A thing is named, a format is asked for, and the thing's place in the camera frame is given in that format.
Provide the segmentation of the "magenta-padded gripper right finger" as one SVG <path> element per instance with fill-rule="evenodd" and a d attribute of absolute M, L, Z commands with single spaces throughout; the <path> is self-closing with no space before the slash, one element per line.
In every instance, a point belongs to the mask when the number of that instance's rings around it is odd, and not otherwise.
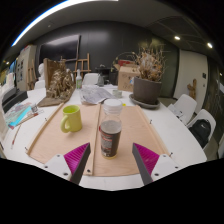
<path fill-rule="evenodd" d="M 167 154 L 158 155 L 137 143 L 133 144 L 132 153 L 144 185 L 182 169 L 171 156 Z"/>

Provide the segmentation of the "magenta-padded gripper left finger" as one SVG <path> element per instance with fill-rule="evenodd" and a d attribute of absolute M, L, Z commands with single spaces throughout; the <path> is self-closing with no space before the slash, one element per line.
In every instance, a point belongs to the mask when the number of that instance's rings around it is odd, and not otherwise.
<path fill-rule="evenodd" d="M 65 155 L 56 154 L 42 166 L 42 169 L 78 185 L 90 152 L 90 144 L 85 143 Z"/>

